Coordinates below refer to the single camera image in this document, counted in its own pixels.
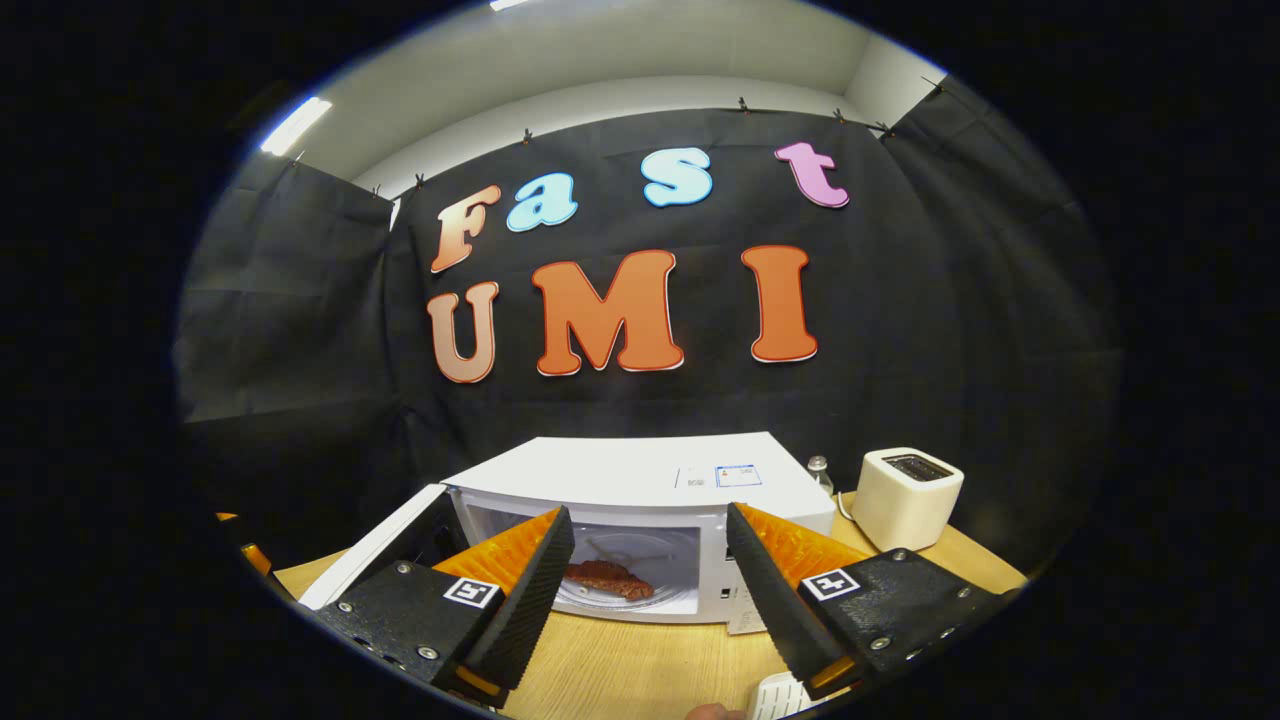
orange letter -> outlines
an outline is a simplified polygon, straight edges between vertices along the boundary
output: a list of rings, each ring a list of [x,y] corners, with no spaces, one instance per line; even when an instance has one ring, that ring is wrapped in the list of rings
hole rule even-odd
[[[742,252],[742,264],[755,272],[760,299],[760,337],[751,356],[760,363],[794,363],[818,354],[818,341],[804,327],[800,268],[809,254],[788,245],[762,245]]]
[[[493,299],[498,297],[498,283],[488,282],[471,286],[467,290],[467,302],[475,314],[476,354],[470,360],[458,355],[457,338],[453,333],[453,309],[458,306],[458,296],[448,292],[436,295],[426,304],[426,314],[431,316],[431,341],[435,345],[435,364],[445,378],[456,383],[477,383],[493,370]]]
[[[502,190],[490,184],[471,197],[440,210],[440,214],[435,217],[436,220],[440,220],[440,250],[436,252],[435,260],[431,261],[433,273],[457,265],[466,260],[467,255],[471,255],[471,245],[463,233],[471,233],[471,237],[480,234],[480,231],[484,229],[484,205],[493,205],[499,197],[502,197]],[[468,213],[467,210],[475,205],[480,206]]]
[[[577,263],[552,263],[534,272],[543,291],[547,318],[547,354],[538,359],[544,375],[572,375],[582,359],[568,345],[573,332],[586,359],[603,370],[613,355],[622,324],[627,342],[618,354],[623,370],[673,370],[685,352],[671,337],[667,309],[667,274],[676,256],[666,250],[641,250],[622,259],[609,292],[600,300]]]

wooden table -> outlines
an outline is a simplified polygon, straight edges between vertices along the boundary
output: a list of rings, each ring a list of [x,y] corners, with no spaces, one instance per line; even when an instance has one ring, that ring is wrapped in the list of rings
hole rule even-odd
[[[844,498],[847,509],[854,493]],[[836,515],[832,537],[876,553],[867,536]],[[947,527],[920,555],[970,583],[1002,593],[1027,578]],[[294,596],[342,552],[275,573]],[[503,715],[516,720],[684,720],[709,702],[745,710],[755,685],[785,673],[768,633],[730,635],[724,625],[650,625],[552,612]]]

label sticker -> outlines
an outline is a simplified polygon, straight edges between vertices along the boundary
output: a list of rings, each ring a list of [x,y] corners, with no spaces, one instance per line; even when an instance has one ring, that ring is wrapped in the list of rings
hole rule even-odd
[[[845,594],[846,592],[854,592],[861,587],[858,584],[858,580],[850,578],[849,574],[840,568],[820,575],[805,578],[800,582],[804,583],[804,585],[809,588],[809,592],[812,592],[819,601],[827,601],[836,596]]]
[[[483,580],[472,580],[471,578],[458,578],[458,582],[453,583],[453,587],[444,591],[445,600],[472,607],[489,605],[489,601],[495,594],[498,594],[498,585]]]
[[[721,465],[716,468],[716,487],[737,488],[742,486],[763,486],[764,480],[755,471],[755,465]]]
[[[677,474],[676,474],[676,487],[677,488],[678,487],[686,487],[686,488],[707,487],[707,486],[710,484],[710,480],[712,480],[713,475],[714,475],[714,473],[712,473],[710,468],[705,468],[705,466],[704,468],[685,466],[685,468],[681,468],[677,471]]]

blue letter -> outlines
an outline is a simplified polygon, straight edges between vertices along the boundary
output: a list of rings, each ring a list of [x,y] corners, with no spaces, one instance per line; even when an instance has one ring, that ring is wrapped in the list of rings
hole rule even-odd
[[[550,173],[530,181],[516,191],[516,202],[507,215],[507,229],[511,232],[558,225],[577,210],[577,202],[573,202],[573,178],[564,173]]]
[[[640,174],[653,182],[644,196],[658,208],[692,205],[712,192],[712,176],[705,168],[712,159],[696,147],[673,147],[649,154],[640,163]]]

black curtain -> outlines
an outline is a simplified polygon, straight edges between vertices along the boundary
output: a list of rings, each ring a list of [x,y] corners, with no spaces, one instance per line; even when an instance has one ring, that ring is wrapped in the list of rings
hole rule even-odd
[[[255,152],[192,256],[174,346],[187,460],[276,568],[349,546],[394,502],[378,479],[411,477],[385,348],[390,210]]]
[[[914,446],[966,473],[952,524],[1034,570],[1078,520],[1103,451],[1119,360],[1110,299],[1052,170],[946,87],[881,140],[832,118],[726,110],[538,136],[410,190],[389,233],[385,201],[256,158],[211,215],[182,315],[202,475],[225,511],[252,507],[282,557],[305,560],[355,542],[424,483],[536,436],[771,430],[800,461],[826,455],[837,489],[854,489],[863,454]],[[800,193],[773,156],[797,141],[835,159],[828,179],[847,206]],[[710,156],[710,195],[652,206],[640,161],[684,146]],[[552,172],[573,177],[576,214],[509,232],[516,190]],[[502,199],[471,256],[430,273],[439,211],[489,184]],[[740,254],[767,243],[809,254],[810,360],[750,355],[758,301]],[[531,273],[577,261],[603,293],[622,258],[646,249],[676,255],[684,366],[637,374],[614,359],[540,375]],[[486,281],[500,286],[497,360],[483,382],[456,384],[436,369],[425,304]],[[466,302],[456,328],[468,356]]]
[[[1110,465],[1123,352],[1103,254],[1047,160],[955,77],[882,142],[942,240],[960,310],[952,523],[1038,573]]]

